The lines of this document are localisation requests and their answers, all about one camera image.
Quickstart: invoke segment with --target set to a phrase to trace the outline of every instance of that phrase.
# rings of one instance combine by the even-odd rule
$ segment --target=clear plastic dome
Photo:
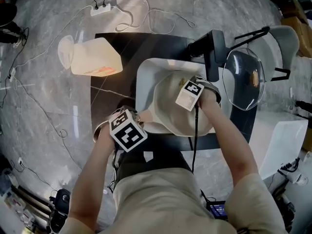
[[[238,48],[229,53],[222,79],[227,97],[235,107],[247,111],[260,102],[265,87],[264,71],[260,59],[250,49]],[[229,91],[233,89],[226,82],[229,80],[234,80],[234,93]]]

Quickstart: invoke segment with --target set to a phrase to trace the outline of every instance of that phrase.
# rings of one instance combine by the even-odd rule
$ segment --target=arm
[[[68,217],[81,221],[93,231],[101,206],[108,157],[113,149],[114,142],[107,124],[102,128],[70,198]]]
[[[204,89],[200,97],[200,108],[215,129],[223,156],[230,168],[234,186],[246,175],[258,173],[257,164],[247,141],[223,114],[216,102],[214,92]]]

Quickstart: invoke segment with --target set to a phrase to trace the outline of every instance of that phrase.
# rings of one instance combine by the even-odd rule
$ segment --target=gray marble surface
[[[179,19],[172,35],[197,39],[212,29],[220,29],[224,31],[228,46],[233,44],[234,36],[265,25],[279,24],[281,17],[275,5],[268,0],[148,2],[151,8],[179,13],[197,25],[191,29],[184,20]],[[141,24],[147,10],[143,0],[115,0],[114,3],[132,13],[135,25]],[[18,14],[14,21],[21,27],[29,27],[29,39],[15,65],[23,64],[46,51],[69,20],[87,5],[93,5],[92,0],[18,0]],[[150,13],[151,27],[156,32],[168,32],[175,19],[176,16],[170,14]],[[129,18],[116,9],[91,17],[90,8],[86,8],[63,30],[45,54],[19,67],[16,77],[40,107],[28,97],[22,87],[17,87],[15,91],[13,84],[7,82],[8,94],[4,107],[0,110],[3,130],[3,135],[0,136],[1,151],[15,164],[22,156],[24,164],[55,189],[73,188],[93,146],[90,77],[75,76],[62,67],[57,56],[58,42],[66,35],[72,35],[75,40],[92,39],[95,33],[113,32],[118,23],[128,21]],[[127,31],[149,32],[147,23],[146,20],[141,28]],[[10,44],[0,45],[1,98],[5,95],[4,79],[20,50],[21,47],[13,49]],[[296,57],[289,80],[267,83],[260,108],[289,111],[289,106],[292,105],[289,98],[290,86],[293,87],[295,99],[311,102],[310,59]],[[64,142],[59,136],[61,130],[65,130],[68,135]],[[186,152],[184,155],[191,162],[192,153]],[[214,196],[218,200],[226,199],[233,186],[221,151],[202,151],[198,153],[198,157],[195,176],[200,187],[207,196]],[[112,172],[109,165],[105,185],[110,183]],[[38,180],[31,171],[14,171],[14,174],[23,187],[38,196],[48,198],[50,195],[52,189]],[[103,195],[99,215],[102,228],[112,224],[115,213],[111,193]]]

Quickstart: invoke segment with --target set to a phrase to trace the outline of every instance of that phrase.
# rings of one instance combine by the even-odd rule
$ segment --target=beige shirt
[[[241,179],[225,204],[229,222],[214,219],[200,201],[194,175],[181,168],[140,173],[122,179],[114,191],[117,215],[101,234],[285,234],[282,216],[258,174]],[[93,234],[67,218],[60,234]]]

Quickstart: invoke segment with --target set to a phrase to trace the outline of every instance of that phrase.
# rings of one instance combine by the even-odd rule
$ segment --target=plastic jug
[[[58,57],[75,75],[104,77],[122,71],[120,55],[105,38],[74,44],[72,36],[65,36],[58,44]]]

